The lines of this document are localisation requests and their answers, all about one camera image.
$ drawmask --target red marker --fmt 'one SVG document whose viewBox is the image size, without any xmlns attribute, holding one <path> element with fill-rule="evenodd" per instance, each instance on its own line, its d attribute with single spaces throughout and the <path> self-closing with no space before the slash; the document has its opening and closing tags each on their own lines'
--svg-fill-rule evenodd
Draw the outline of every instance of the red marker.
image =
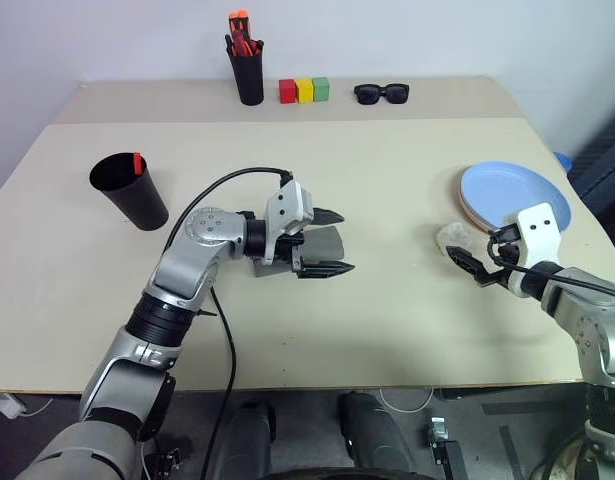
<svg viewBox="0 0 615 480">
<path fill-rule="evenodd" d="M 134 153 L 134 173 L 139 177 L 143 174 L 143 159 L 140 153 Z"/>
</svg>

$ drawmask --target stack of plates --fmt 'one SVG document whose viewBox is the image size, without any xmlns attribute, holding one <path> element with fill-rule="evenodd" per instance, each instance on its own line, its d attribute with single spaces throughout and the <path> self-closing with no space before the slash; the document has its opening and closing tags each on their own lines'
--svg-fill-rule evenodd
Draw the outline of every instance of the stack of plates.
<svg viewBox="0 0 615 480">
<path fill-rule="evenodd" d="M 458 198 L 469 219 L 487 231 L 502 227 L 508 215 L 549 203 L 558 229 L 571 222 L 571 210 L 562 193 L 546 178 L 513 163 L 485 162 L 465 171 Z"/>
</svg>

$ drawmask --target beige tabletop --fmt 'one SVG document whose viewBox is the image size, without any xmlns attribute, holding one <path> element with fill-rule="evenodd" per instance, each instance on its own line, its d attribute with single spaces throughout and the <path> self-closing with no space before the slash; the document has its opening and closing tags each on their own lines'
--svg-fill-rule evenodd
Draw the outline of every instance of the beige tabletop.
<svg viewBox="0 0 615 480">
<path fill-rule="evenodd" d="M 254 278 L 245 259 L 225 264 L 216 288 L 238 350 L 237 388 L 578 379 L 573 342 L 536 301 L 478 288 L 438 253 L 434 236 L 450 222 L 469 225 L 456 201 L 463 170 L 498 160 L 544 175 L 569 201 L 561 264 L 615 282 L 610 240 L 495 82 L 407 81 L 406 106 L 343 100 L 356 80 L 332 81 L 331 102 L 314 105 L 279 105 L 270 89 L 260 118 L 234 100 L 230 82 L 181 86 L 186 102 L 176 100 L 174 84 L 77 92 L 0 192 L 0 390 L 81 391 L 129 318 L 175 217 L 214 179 L 254 165 L 291 169 L 315 206 L 346 217 L 345 259 L 356 269 L 298 280 Z M 480 101 L 461 91 L 480 92 Z M 150 108 L 141 121 L 158 92 L 161 113 Z M 452 95 L 460 101 L 445 103 Z M 204 100 L 211 111 L 200 107 Z M 171 212 L 160 230 L 137 230 L 88 183 L 99 159 L 121 151 L 140 151 L 148 162 Z M 205 205 L 262 214 L 276 188 L 271 176 L 240 177 Z M 485 235 L 468 228 L 484 258 Z M 178 388 L 224 388 L 220 321 L 197 317 L 183 347 L 173 369 Z"/>
</svg>

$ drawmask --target green block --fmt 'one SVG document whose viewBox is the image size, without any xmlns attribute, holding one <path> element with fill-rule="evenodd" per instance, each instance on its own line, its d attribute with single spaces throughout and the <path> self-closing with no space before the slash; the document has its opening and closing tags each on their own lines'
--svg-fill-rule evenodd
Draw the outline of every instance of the green block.
<svg viewBox="0 0 615 480">
<path fill-rule="evenodd" d="M 314 84 L 314 102 L 326 102 L 329 100 L 329 80 L 327 77 L 312 78 Z"/>
</svg>

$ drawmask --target sunglasses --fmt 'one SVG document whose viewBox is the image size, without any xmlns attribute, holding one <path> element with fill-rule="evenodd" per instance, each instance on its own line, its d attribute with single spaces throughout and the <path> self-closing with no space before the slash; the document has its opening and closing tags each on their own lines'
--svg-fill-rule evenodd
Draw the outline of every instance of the sunglasses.
<svg viewBox="0 0 615 480">
<path fill-rule="evenodd" d="M 373 105 L 380 97 L 385 97 L 389 103 L 405 103 L 409 97 L 409 85 L 390 83 L 386 87 L 371 83 L 356 85 L 354 94 L 361 105 Z"/>
</svg>

